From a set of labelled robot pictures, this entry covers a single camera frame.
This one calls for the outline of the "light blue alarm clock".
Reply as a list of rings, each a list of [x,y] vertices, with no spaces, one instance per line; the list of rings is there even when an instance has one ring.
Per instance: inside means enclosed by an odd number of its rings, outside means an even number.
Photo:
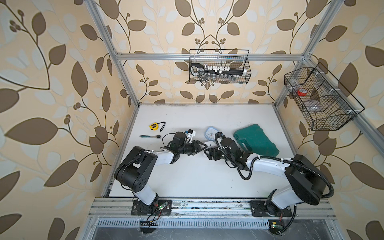
[[[209,126],[205,133],[204,133],[204,136],[205,138],[208,140],[208,141],[214,141],[215,140],[215,135],[216,133],[218,133],[219,130],[216,129],[215,127],[212,127],[212,126]]]

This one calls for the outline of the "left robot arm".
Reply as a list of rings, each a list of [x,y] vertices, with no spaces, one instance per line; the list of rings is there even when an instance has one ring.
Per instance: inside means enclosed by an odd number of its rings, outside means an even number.
[[[131,191],[145,206],[158,206],[159,197],[148,184],[154,167],[171,165],[180,158],[180,155],[194,156],[209,147],[206,143],[188,140],[173,140],[159,151],[135,146],[116,169],[115,180],[123,189]]]

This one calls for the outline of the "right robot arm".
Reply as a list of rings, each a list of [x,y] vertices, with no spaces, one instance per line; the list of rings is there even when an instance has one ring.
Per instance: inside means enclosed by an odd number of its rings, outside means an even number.
[[[264,208],[270,214],[303,203],[317,206],[320,200],[329,199],[335,193],[331,181],[302,155],[277,158],[242,151],[222,132],[215,134],[214,144],[203,152],[209,160],[224,160],[244,181],[250,180],[255,172],[285,179],[288,185],[272,190],[265,200]]]

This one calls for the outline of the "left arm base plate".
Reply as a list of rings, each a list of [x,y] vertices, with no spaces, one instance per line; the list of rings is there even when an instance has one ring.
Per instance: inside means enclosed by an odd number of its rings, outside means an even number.
[[[172,211],[172,203],[172,200],[155,200],[151,205],[146,205],[139,199],[134,199],[131,215],[149,216],[161,212],[162,216],[169,216]]]

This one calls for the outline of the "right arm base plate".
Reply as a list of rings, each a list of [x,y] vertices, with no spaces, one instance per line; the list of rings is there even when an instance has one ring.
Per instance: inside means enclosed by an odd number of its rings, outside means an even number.
[[[267,204],[266,201],[250,201],[250,207],[253,217],[292,217],[293,212],[288,208],[279,209],[274,204]]]

